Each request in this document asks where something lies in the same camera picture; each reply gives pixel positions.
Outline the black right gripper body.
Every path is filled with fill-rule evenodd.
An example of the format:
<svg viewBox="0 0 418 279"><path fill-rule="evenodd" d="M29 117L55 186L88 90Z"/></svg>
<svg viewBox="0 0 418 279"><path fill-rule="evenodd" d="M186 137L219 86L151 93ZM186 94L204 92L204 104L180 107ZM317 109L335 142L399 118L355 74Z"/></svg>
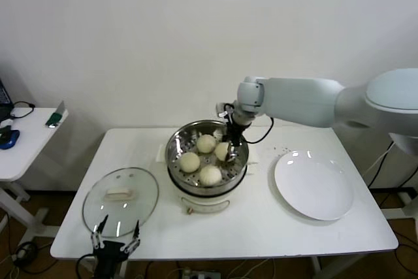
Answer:
<svg viewBox="0 0 418 279"><path fill-rule="evenodd" d="M247 129L246 125L239 125L235 122L227 122L227 142L233 147L239 147L246 140L243 132Z"/></svg>

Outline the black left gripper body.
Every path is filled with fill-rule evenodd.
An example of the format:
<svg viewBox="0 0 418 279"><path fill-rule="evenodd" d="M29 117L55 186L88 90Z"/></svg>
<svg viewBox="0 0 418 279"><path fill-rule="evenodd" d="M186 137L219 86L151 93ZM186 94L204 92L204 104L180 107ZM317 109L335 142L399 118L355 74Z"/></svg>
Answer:
<svg viewBox="0 0 418 279"><path fill-rule="evenodd" d="M98 246L93 249L97 264L93 273L94 278L114 278L117 267L129 257L129 250L123 249L124 244L120 242L104 241L104 247Z"/></svg>

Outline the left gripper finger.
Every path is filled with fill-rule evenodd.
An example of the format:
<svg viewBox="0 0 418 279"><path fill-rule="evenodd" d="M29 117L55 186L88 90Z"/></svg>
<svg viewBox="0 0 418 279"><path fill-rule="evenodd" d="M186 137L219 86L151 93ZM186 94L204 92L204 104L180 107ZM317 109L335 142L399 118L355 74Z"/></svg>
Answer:
<svg viewBox="0 0 418 279"><path fill-rule="evenodd" d="M105 228L108 214L104 217L102 222L93 230L91 233L91 244L94 250L98 250L105 247L104 240L102 237L103 229Z"/></svg>
<svg viewBox="0 0 418 279"><path fill-rule="evenodd" d="M140 224L139 221L136 222L133 237L130 243L126 244L123 249L123 253L131 255L140 245Z"/></svg>

